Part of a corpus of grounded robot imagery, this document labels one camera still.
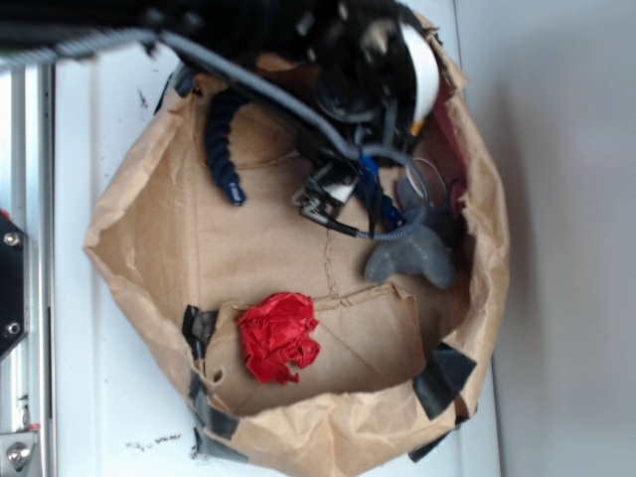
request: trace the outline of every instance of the bolt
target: bolt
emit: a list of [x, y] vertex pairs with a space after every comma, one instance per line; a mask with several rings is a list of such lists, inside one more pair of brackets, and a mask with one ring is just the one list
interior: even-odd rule
[[7, 449], [7, 460], [18, 471], [22, 470], [31, 459], [31, 449], [23, 442], [16, 442]]
[[4, 244], [14, 247], [21, 247], [22, 240], [20, 239], [20, 235], [15, 232], [10, 232], [4, 235]]
[[20, 325], [16, 322], [9, 323], [7, 325], [7, 331], [11, 335], [17, 335], [18, 333], [20, 333]]

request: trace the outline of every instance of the black plastic part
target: black plastic part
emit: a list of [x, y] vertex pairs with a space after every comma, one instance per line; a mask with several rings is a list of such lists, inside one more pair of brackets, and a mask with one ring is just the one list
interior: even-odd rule
[[196, 450], [197, 453], [210, 455], [212, 457], [219, 457], [221, 459], [232, 460], [234, 462], [240, 462], [242, 464], [246, 464], [248, 459], [246, 456], [242, 455], [240, 452], [236, 452], [233, 449], [230, 449], [222, 442], [218, 442], [217, 440], [211, 439], [204, 432], [203, 428], [195, 427], [195, 440], [196, 440]]
[[435, 348], [424, 371], [413, 378], [413, 389], [429, 419], [440, 416], [455, 401], [476, 366], [445, 343]]
[[25, 235], [0, 214], [0, 360], [24, 338]]

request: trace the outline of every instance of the black tape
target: black tape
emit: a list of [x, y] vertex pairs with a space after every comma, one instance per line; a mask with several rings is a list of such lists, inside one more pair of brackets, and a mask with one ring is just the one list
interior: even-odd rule
[[181, 333], [186, 338], [186, 341], [190, 345], [192, 350], [192, 357], [197, 360], [203, 360], [206, 357], [206, 348], [204, 344], [192, 334], [192, 325], [195, 322], [195, 318], [199, 313], [199, 308], [193, 305], [186, 307], [186, 312], [183, 314], [183, 324], [181, 325]]
[[432, 442], [427, 443], [426, 445], [416, 447], [414, 450], [408, 453], [408, 458], [415, 463], [419, 462], [421, 459], [426, 457], [431, 450], [437, 447], [439, 443], [448, 436], [449, 433], [450, 432], [442, 435], [438, 439], [435, 439]]
[[248, 459], [240, 452], [227, 447], [222, 442], [211, 439], [204, 432], [203, 428], [195, 427], [195, 440], [197, 453], [211, 455], [213, 457], [219, 457], [221, 459], [232, 460], [234, 462], [240, 462], [246, 464]]
[[[453, 430], [459, 430], [461, 424], [466, 422], [468, 419], [469, 417], [466, 417], [465, 415], [458, 415], [457, 417], [455, 417], [455, 428]], [[431, 450], [437, 447], [439, 443], [444, 440], [448, 436], [448, 434], [450, 434], [450, 432], [446, 432], [444, 435], [442, 435], [438, 439], [433, 440], [432, 442], [428, 442], [425, 445], [416, 447], [414, 450], [408, 453], [408, 458], [415, 463], [419, 462], [421, 459], [426, 457]]]
[[413, 378], [415, 394], [430, 420], [455, 401], [476, 366], [473, 360], [445, 343], [435, 348], [424, 371]]
[[190, 385], [190, 399], [193, 401], [192, 411], [202, 425], [223, 439], [231, 440], [239, 427], [240, 419], [214, 409], [208, 404], [206, 391], [201, 383], [199, 375], [192, 373]]
[[188, 305], [183, 314], [181, 333], [192, 350], [195, 361], [206, 357], [206, 348], [217, 325], [218, 311], [201, 311], [194, 305]]

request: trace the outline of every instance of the white surface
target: white surface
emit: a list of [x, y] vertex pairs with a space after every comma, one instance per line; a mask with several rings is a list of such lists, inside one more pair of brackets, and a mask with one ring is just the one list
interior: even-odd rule
[[458, 0], [466, 97], [504, 178], [503, 473], [635, 474], [636, 2]]
[[[98, 196], [150, 119], [175, 64], [166, 51], [152, 62], [141, 49], [132, 48], [58, 68], [56, 418], [58, 475], [63, 477], [280, 475], [190, 457], [193, 419], [187, 406], [81, 251]], [[403, 457], [368, 474], [394, 475], [498, 476], [490, 379], [476, 417], [424, 461], [415, 465]]]

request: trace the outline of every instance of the red tissue paper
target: red tissue paper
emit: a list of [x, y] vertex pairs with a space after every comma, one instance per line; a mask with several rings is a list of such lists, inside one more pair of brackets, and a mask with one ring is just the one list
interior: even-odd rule
[[300, 293], [274, 293], [238, 318], [240, 341], [247, 368], [262, 383], [298, 383], [287, 368], [311, 365], [320, 345], [309, 338], [318, 326], [313, 300]]

